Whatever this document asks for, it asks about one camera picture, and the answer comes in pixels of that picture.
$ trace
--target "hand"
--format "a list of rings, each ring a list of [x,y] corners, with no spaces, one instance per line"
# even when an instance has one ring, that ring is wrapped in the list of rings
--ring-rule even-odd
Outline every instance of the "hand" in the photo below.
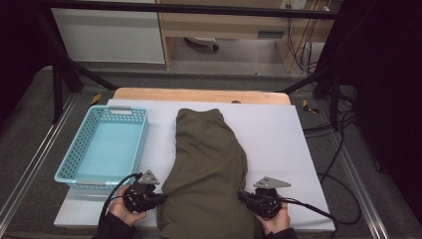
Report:
[[[288,214],[288,203],[281,202],[282,209],[277,213],[277,215],[271,219],[262,218],[258,215],[255,215],[258,220],[263,224],[264,232],[268,235],[270,232],[274,234],[289,229],[290,228],[290,216]]]
[[[127,210],[126,206],[124,205],[123,198],[121,198],[127,189],[128,186],[124,186],[118,190],[117,196],[120,197],[118,197],[109,205],[108,212],[120,218],[120,220],[122,220],[124,223],[131,227],[134,225],[135,222],[145,218],[146,212],[143,211],[139,213],[132,213]]]

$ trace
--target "olive green garment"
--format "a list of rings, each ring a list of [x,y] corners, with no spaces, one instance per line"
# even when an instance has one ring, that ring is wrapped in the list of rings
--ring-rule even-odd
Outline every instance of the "olive green garment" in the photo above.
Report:
[[[247,157],[219,110],[181,109],[176,158],[157,207],[161,237],[254,238],[255,217],[237,191],[245,188]]]

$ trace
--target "light blue plastic basket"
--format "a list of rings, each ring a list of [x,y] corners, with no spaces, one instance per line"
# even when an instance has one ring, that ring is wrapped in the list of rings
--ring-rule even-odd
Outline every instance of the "light blue plastic basket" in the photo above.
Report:
[[[91,107],[55,180],[78,188],[114,188],[137,171],[147,130],[147,109]]]

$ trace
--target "cabinet door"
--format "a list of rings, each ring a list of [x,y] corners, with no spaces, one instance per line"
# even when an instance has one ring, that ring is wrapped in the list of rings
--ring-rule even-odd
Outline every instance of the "cabinet door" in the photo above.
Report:
[[[154,0],[120,0],[129,1],[154,3]],[[53,13],[68,53],[75,61],[164,63],[156,13],[71,9],[53,9]]]

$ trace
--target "white table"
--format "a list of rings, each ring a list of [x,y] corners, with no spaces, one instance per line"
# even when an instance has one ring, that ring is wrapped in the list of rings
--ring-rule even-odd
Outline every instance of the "white table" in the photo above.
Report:
[[[306,143],[296,108],[286,105],[227,104],[173,101],[110,100],[110,106],[145,107],[149,110],[149,132],[139,171],[151,169],[164,182],[175,158],[175,118],[181,108],[196,111],[219,109],[248,155],[246,190],[264,176],[287,181],[292,187],[279,194],[295,198],[328,212],[322,189]],[[71,188],[55,225],[68,228],[97,226],[108,191]],[[304,207],[289,206],[291,225],[298,231],[333,231],[332,222]],[[156,229],[155,210],[137,227]]]

